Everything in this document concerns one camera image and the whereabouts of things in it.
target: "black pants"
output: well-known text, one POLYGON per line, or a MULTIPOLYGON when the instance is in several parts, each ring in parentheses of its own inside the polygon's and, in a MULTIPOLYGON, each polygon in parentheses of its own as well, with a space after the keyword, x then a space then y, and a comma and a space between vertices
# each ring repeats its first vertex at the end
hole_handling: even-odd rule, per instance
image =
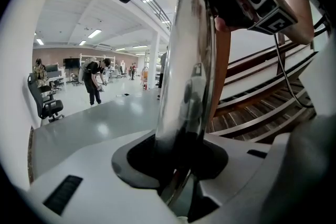
POLYGON ((99 91, 97 90, 96 85, 93 83, 92 79, 84 79, 84 84, 88 94, 90 95, 90 104, 95 103, 95 97, 98 104, 101 103, 99 91))
POLYGON ((163 81, 163 74, 160 74, 160 79, 159 79, 159 89, 162 88, 162 81, 163 81))

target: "backpack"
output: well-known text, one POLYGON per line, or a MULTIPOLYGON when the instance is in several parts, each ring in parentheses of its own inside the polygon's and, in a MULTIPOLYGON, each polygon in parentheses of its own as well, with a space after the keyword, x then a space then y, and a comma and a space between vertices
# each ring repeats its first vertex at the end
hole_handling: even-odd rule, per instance
POLYGON ((78 72, 78 81, 80 83, 83 82, 84 73, 88 72, 87 70, 88 65, 94 61, 96 61, 96 57, 90 57, 81 65, 79 72, 78 72))

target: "black shirt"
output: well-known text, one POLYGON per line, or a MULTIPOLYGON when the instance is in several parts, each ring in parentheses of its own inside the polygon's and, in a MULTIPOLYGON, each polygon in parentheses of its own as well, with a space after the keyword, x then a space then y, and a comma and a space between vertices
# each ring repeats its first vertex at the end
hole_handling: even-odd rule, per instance
POLYGON ((96 62, 92 62, 86 67, 84 78, 91 79, 91 74, 97 74, 98 72, 103 74, 104 68, 98 67, 96 62))

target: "chrome pole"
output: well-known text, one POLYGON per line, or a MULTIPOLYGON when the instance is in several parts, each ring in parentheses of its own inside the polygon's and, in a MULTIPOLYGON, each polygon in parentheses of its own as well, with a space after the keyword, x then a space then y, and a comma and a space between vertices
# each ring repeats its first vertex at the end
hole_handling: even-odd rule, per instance
POLYGON ((171 179, 167 186, 175 182, 171 191, 163 192, 164 200, 171 200, 172 192, 184 184, 192 156, 203 141, 213 93, 215 48, 208 0, 178 0, 155 134, 158 169, 163 178, 171 179))

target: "computer monitor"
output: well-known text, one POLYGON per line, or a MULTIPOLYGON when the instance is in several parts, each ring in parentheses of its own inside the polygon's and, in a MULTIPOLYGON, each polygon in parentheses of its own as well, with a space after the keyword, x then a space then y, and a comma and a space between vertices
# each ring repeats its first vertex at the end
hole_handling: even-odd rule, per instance
POLYGON ((63 59, 63 66, 65 67, 65 69, 80 68, 79 58, 63 59))
POLYGON ((58 65, 47 65, 46 66, 47 72, 55 72, 58 71, 58 65))

